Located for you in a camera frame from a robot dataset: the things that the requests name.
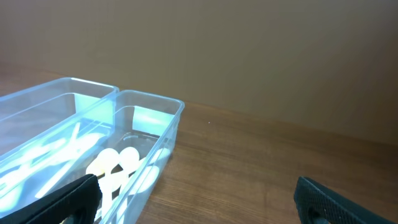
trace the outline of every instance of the brown wall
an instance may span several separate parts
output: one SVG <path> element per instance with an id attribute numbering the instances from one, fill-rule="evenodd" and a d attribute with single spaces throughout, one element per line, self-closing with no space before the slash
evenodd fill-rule
<path id="1" fill-rule="evenodd" d="M 397 24 L 396 0 L 2 0 L 0 60 L 398 144 Z"/>

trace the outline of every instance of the clear plastic container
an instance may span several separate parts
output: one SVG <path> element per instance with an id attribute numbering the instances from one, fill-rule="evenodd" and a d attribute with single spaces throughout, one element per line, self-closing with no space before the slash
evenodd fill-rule
<path id="1" fill-rule="evenodd" d="M 111 85 L 60 78 L 0 97 L 0 161 L 33 138 L 38 139 L 39 134 L 118 91 Z"/>
<path id="2" fill-rule="evenodd" d="M 127 90 L 73 116 L 1 168 L 10 187 L 0 198 L 0 217 L 91 173 L 112 151 L 104 172 L 96 173 L 103 198 L 95 223 L 134 223 L 174 149 L 183 107 L 179 100 Z M 125 154 L 129 147 L 138 157 Z M 23 180 L 15 184 L 9 176 Z"/>

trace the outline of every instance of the wood grain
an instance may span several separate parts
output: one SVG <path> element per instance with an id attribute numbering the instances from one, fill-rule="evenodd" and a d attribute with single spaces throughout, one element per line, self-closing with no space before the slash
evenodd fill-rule
<path id="1" fill-rule="evenodd" d="M 0 64 L 0 94 L 61 75 Z M 398 147 L 186 102 L 172 158 L 138 223 L 300 223 L 309 176 L 398 222 Z"/>

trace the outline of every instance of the beige wall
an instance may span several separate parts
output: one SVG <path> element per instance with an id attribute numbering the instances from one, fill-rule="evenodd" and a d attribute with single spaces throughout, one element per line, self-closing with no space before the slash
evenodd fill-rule
<path id="1" fill-rule="evenodd" d="M 398 144 L 396 0 L 2 0 L 0 38 L 2 61 Z"/>

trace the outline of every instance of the brown wooden surface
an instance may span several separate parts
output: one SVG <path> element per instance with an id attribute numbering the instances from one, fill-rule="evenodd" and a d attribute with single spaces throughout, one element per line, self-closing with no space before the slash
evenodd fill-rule
<path id="1" fill-rule="evenodd" d="M 59 77 L 0 63 L 0 95 Z M 138 223 L 300 223 L 301 175 L 398 222 L 397 147 L 186 102 Z"/>

